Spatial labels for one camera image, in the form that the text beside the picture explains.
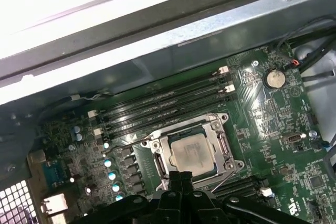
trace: black cable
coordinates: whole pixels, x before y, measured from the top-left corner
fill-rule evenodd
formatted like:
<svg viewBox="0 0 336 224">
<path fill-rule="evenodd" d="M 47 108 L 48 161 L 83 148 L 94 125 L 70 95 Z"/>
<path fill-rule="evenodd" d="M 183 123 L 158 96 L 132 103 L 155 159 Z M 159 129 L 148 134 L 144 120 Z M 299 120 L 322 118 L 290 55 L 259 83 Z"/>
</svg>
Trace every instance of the black cable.
<svg viewBox="0 0 336 224">
<path fill-rule="evenodd" d="M 299 37 L 291 38 L 287 40 L 290 48 L 297 48 L 310 41 L 318 40 L 324 37 L 336 34 L 336 26 L 322 28 L 318 30 L 311 31 L 307 34 L 301 35 Z"/>
<path fill-rule="evenodd" d="M 130 143 L 130 144 L 126 144 L 126 145 L 116 145 L 116 146 L 112 147 L 112 148 L 108 151 L 108 153 L 113 152 L 113 151 L 115 151 L 115 150 L 117 150 L 117 149 L 126 149 L 126 148 L 132 147 L 132 146 L 134 146 L 134 145 L 141 144 L 141 143 L 144 142 L 144 141 L 146 141 L 146 138 L 145 138 L 145 137 L 142 138 L 141 140 L 135 141 L 135 142 Z"/>
<path fill-rule="evenodd" d="M 334 71 L 330 70 L 330 71 L 327 71 L 327 72 L 315 74 L 314 76 L 302 77 L 302 80 L 304 82 L 306 82 L 306 81 L 317 81 L 317 80 L 325 79 L 325 78 L 332 77 L 332 76 L 335 76 L 335 73 L 334 73 Z"/>
<path fill-rule="evenodd" d="M 324 162 L 324 165 L 325 165 L 325 168 L 327 169 L 327 173 L 329 175 L 330 178 L 332 178 L 333 180 L 336 180 L 336 174 L 335 174 L 335 171 L 331 165 L 331 162 L 330 162 L 330 159 L 336 155 L 336 145 L 334 145 L 326 154 L 326 156 L 323 158 L 323 162 Z"/>
<path fill-rule="evenodd" d="M 305 72 L 316 62 L 323 58 L 334 46 L 336 46 L 336 35 L 329 37 L 317 49 L 307 54 L 301 65 L 299 66 L 300 73 Z"/>
<path fill-rule="evenodd" d="M 332 15 L 325 15 L 325 16 L 321 16 L 321 17 L 318 17 L 318 18 L 315 18 L 311 21 L 308 21 L 307 23 L 305 23 L 304 25 L 300 26 L 299 28 L 289 32 L 286 36 L 284 36 L 284 38 L 282 38 L 279 43 L 277 44 L 276 46 L 276 52 L 279 53 L 280 56 L 282 56 L 284 59 L 288 60 L 288 61 L 291 61 L 292 62 L 292 59 L 290 57 L 288 57 L 287 55 L 285 54 L 281 54 L 280 52 L 280 48 L 281 46 L 286 42 L 286 40 L 292 38 L 293 36 L 297 35 L 299 32 L 301 32 L 302 30 L 304 30 L 305 28 L 313 25 L 313 24 L 316 24 L 318 22 L 321 22 L 321 21 L 324 21 L 324 20 L 332 20 L 334 22 L 336 22 L 336 17 L 332 16 Z"/>
<path fill-rule="evenodd" d="M 335 136 L 332 138 L 332 140 L 330 141 L 330 146 L 334 146 L 335 143 L 336 143 L 336 134 L 335 134 Z"/>
</svg>

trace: cable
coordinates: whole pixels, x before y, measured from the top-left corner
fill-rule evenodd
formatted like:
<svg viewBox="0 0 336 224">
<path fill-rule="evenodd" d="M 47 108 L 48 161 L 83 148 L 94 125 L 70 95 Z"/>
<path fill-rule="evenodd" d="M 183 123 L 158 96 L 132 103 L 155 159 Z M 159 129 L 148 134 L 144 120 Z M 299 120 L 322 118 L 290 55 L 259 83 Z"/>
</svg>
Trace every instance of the cable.
<svg viewBox="0 0 336 224">
<path fill-rule="evenodd" d="M 336 145 L 334 145 L 326 154 L 326 156 L 323 158 L 323 162 L 325 165 L 325 168 L 327 169 L 327 173 L 329 175 L 329 177 L 331 177 L 333 180 L 336 180 L 336 174 L 334 169 L 332 168 L 330 159 L 336 155 Z"/>
<path fill-rule="evenodd" d="M 321 22 L 321 21 L 324 21 L 324 20 L 332 20 L 334 22 L 336 22 L 336 17 L 332 16 L 332 15 L 325 15 L 325 16 L 321 16 L 321 17 L 318 17 L 318 18 L 315 18 L 307 23 L 305 23 L 304 25 L 302 25 L 301 27 L 289 32 L 286 36 L 284 36 L 284 38 L 282 38 L 279 43 L 277 44 L 276 46 L 276 49 L 275 51 L 279 53 L 280 56 L 282 56 L 285 60 L 288 60 L 290 62 L 293 62 L 295 65 L 297 62 L 294 62 L 293 59 L 291 59 L 290 57 L 288 57 L 287 55 L 284 55 L 280 52 L 280 48 L 281 46 L 286 42 L 286 40 L 288 40 L 289 38 L 297 35 L 299 32 L 301 32 L 302 30 L 304 30 L 305 28 L 313 25 L 313 24 L 316 24 L 318 22 Z"/>
<path fill-rule="evenodd" d="M 301 35 L 299 37 L 291 38 L 287 40 L 287 44 L 289 44 L 290 48 L 297 48 L 302 46 L 310 41 L 318 40 L 324 37 L 331 36 L 336 34 L 336 26 L 322 28 L 318 30 L 314 30 L 307 34 Z"/>
<path fill-rule="evenodd" d="M 307 82 L 307 81 L 317 81 L 317 80 L 321 80 L 321 79 L 325 79 L 325 78 L 328 78 L 328 77 L 333 77 L 335 76 L 335 73 L 334 71 L 327 71 L 327 72 L 323 72 L 323 73 L 318 73 L 314 76 L 305 76 L 305 77 L 302 77 L 302 80 L 304 82 Z"/>
<path fill-rule="evenodd" d="M 336 46 L 336 35 L 329 37 L 317 49 L 307 54 L 307 57 L 302 60 L 302 63 L 299 66 L 300 73 L 305 72 L 308 68 L 322 59 L 334 46 Z"/>
<path fill-rule="evenodd" d="M 335 143 L 336 143 L 336 134 L 335 134 L 335 136 L 331 139 L 331 141 L 330 141 L 330 146 L 334 146 Z"/>
<path fill-rule="evenodd" d="M 102 94 L 102 93 L 95 93 L 93 96 L 89 96 L 90 94 L 92 93 L 87 93 L 87 94 L 83 94 L 83 95 L 80 95 L 80 94 L 74 94 L 74 95 L 70 95 L 68 97 L 64 97 L 56 102 L 53 102 L 47 106 L 45 106 L 36 116 L 37 118 L 37 122 L 39 123 L 43 116 L 46 115 L 48 112 L 54 110 L 55 108 L 57 108 L 58 106 L 61 106 L 67 102 L 72 102 L 72 101 L 77 101 L 77 100 L 87 100 L 87 101 L 94 101 L 100 97 L 103 97 L 103 96 L 108 96 L 110 97 L 109 95 L 107 94 Z"/>
<path fill-rule="evenodd" d="M 130 143 L 130 144 L 126 144 L 126 145 L 116 145 L 116 146 L 112 147 L 112 148 L 108 151 L 108 153 L 111 153 L 111 152 L 113 152 L 113 151 L 115 151 L 115 150 L 117 150 L 117 149 L 121 149 L 121 148 L 122 148 L 122 149 L 129 148 L 129 147 L 132 147 L 132 146 L 134 146 L 134 145 L 141 144 L 141 143 L 144 142 L 144 141 L 146 141 L 146 137 L 142 138 L 141 140 L 138 140 L 138 141 L 135 141 L 135 142 L 133 142 L 133 143 Z"/>
</svg>

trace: mesh vent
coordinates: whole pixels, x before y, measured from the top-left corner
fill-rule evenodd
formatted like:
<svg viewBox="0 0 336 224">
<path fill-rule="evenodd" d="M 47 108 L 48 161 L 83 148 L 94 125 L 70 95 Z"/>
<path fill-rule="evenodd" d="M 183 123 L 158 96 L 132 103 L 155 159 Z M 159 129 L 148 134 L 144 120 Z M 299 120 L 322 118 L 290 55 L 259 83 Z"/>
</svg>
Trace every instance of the mesh vent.
<svg viewBox="0 0 336 224">
<path fill-rule="evenodd" d="M 38 224 L 25 181 L 0 192 L 0 224 Z"/>
</svg>

